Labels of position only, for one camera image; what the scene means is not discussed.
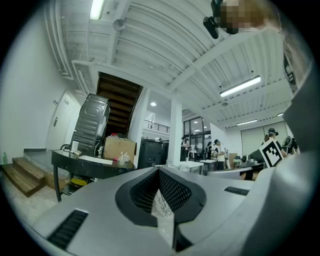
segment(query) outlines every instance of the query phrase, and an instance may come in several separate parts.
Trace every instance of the underside of stairs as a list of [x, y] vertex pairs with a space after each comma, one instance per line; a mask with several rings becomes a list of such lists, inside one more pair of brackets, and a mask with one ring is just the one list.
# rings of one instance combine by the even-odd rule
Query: underside of stairs
[[105, 135], [111, 133], [127, 135], [142, 86], [110, 74], [99, 75], [97, 94], [108, 98], [110, 103]]
[[13, 158], [13, 163], [3, 165], [3, 171], [14, 186], [26, 197], [46, 185], [44, 173], [24, 157]]

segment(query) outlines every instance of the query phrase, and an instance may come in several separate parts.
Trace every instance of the concrete floor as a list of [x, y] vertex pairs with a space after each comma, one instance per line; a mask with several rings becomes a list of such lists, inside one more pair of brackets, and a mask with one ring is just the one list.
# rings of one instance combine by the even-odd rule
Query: concrete floor
[[3, 172], [0, 175], [2, 189], [12, 209], [19, 219], [25, 221], [30, 226], [33, 226], [42, 214], [58, 203], [56, 192], [47, 186], [32, 196], [26, 197], [11, 183]]

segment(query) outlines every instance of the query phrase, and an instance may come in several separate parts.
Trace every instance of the railing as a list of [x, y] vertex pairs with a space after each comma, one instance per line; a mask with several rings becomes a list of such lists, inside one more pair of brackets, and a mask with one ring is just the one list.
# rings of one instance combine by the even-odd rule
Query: railing
[[143, 127], [147, 129], [163, 132], [163, 133], [168, 133], [168, 134], [170, 133], [170, 127], [159, 124], [159, 123], [147, 121], [147, 120], [144, 120]]

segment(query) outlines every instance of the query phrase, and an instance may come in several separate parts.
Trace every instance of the black table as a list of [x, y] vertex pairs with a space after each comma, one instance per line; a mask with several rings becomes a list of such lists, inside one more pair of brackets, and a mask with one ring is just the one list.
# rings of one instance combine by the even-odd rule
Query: black table
[[113, 159], [102, 159], [111, 160], [112, 164], [79, 159], [75, 154], [64, 152], [63, 150], [52, 151], [51, 163], [53, 165], [54, 188], [58, 202], [61, 201], [58, 168], [69, 172], [71, 177], [73, 175], [79, 175], [97, 179], [107, 179], [137, 170], [131, 161], [126, 162], [124, 165], [119, 165], [118, 161]]

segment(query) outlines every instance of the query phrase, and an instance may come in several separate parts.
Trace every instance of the white cup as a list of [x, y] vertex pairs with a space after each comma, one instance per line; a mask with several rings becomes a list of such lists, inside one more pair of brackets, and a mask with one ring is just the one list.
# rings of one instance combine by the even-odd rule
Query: white cup
[[123, 165], [125, 165], [125, 158], [124, 157], [120, 157], [119, 159], [118, 159], [118, 163], [119, 163], [119, 165], [121, 165], [121, 166], [123, 166]]
[[125, 162], [129, 162], [129, 161], [130, 161], [130, 156], [127, 155], [127, 154], [124, 155], [123, 158], [124, 158], [124, 161], [125, 161]]

